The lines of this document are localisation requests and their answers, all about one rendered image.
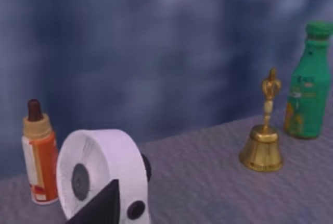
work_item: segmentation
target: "gray tablecloth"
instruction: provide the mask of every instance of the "gray tablecloth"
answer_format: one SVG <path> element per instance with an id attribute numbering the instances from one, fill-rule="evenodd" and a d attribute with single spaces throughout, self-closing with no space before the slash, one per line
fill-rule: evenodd
<path id="1" fill-rule="evenodd" d="M 262 117 L 238 120 L 146 143 L 152 164 L 150 212 L 154 224 L 333 223 L 333 111 L 322 135 L 295 140 L 281 133 L 285 158 L 275 173 L 243 167 L 238 153 Z M 280 128 L 283 112 L 273 117 Z M 1 224 L 62 224 L 59 203 L 36 206 L 24 175 L 0 181 Z"/>

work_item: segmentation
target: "bell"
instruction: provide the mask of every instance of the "bell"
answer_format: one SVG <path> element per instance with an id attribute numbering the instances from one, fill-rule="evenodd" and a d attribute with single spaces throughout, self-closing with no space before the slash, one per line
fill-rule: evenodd
<path id="1" fill-rule="evenodd" d="M 264 103 L 264 123 L 252 128 L 245 147 L 239 154 L 240 162 L 258 172 L 273 172 L 283 165 L 279 149 L 279 135 L 269 126 L 273 111 L 273 99 L 281 88 L 281 82 L 276 79 L 276 70 L 272 68 L 268 78 L 262 82 L 262 91 L 266 97 Z"/>

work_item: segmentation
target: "blue background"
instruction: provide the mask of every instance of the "blue background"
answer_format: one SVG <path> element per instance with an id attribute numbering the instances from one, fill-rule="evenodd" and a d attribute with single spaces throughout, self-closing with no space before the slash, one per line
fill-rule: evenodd
<path id="1" fill-rule="evenodd" d="M 24 172 L 34 97 L 59 144 L 75 129 L 145 142 L 259 114 L 272 66 L 282 107 L 304 25 L 331 19 L 332 1 L 0 0 L 0 178 Z"/>

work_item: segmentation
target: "bottle label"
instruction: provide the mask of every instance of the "bottle label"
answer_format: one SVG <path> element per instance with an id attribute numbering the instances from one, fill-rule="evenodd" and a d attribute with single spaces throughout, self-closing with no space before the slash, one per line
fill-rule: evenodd
<path id="1" fill-rule="evenodd" d="M 56 188 L 56 140 L 29 140 L 22 137 L 22 146 L 33 200 L 45 204 L 58 198 Z"/>
<path id="2" fill-rule="evenodd" d="M 325 108 L 325 88 L 321 91 L 312 77 L 297 76 L 293 82 L 287 102 L 284 129 L 301 138 L 319 135 Z"/>

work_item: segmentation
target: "brown dropper tip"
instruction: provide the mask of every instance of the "brown dropper tip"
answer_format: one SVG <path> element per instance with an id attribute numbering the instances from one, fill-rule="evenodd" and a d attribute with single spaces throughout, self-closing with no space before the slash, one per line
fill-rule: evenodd
<path id="1" fill-rule="evenodd" d="M 28 121 L 40 121 L 43 118 L 39 101 L 36 99 L 28 101 Z"/>

